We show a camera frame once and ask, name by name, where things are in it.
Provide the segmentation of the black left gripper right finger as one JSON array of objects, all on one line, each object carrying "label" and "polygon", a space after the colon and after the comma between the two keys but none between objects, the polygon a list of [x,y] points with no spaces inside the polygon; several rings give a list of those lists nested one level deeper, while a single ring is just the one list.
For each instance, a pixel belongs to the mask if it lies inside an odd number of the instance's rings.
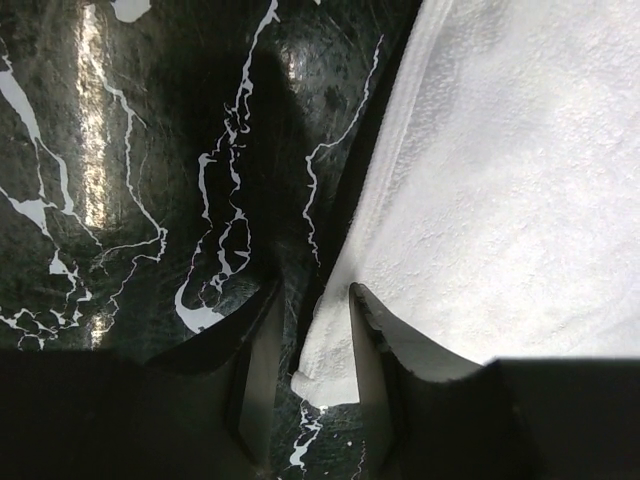
[{"label": "black left gripper right finger", "polygon": [[635,359],[475,364],[349,289],[373,479],[635,479]]}]

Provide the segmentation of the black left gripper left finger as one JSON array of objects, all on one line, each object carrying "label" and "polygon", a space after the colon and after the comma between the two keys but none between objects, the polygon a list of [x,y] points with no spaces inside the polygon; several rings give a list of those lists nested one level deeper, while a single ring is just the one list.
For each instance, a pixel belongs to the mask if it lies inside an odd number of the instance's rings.
[{"label": "black left gripper left finger", "polygon": [[1,354],[5,479],[253,479],[269,468],[280,278],[145,363],[108,351]]}]

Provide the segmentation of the white towel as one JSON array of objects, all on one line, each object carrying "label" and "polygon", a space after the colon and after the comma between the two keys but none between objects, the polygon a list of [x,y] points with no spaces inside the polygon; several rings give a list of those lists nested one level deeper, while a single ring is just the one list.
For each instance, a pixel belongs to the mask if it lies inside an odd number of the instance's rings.
[{"label": "white towel", "polygon": [[292,390],[359,399],[348,290],[476,363],[639,353],[639,5],[426,1]]}]

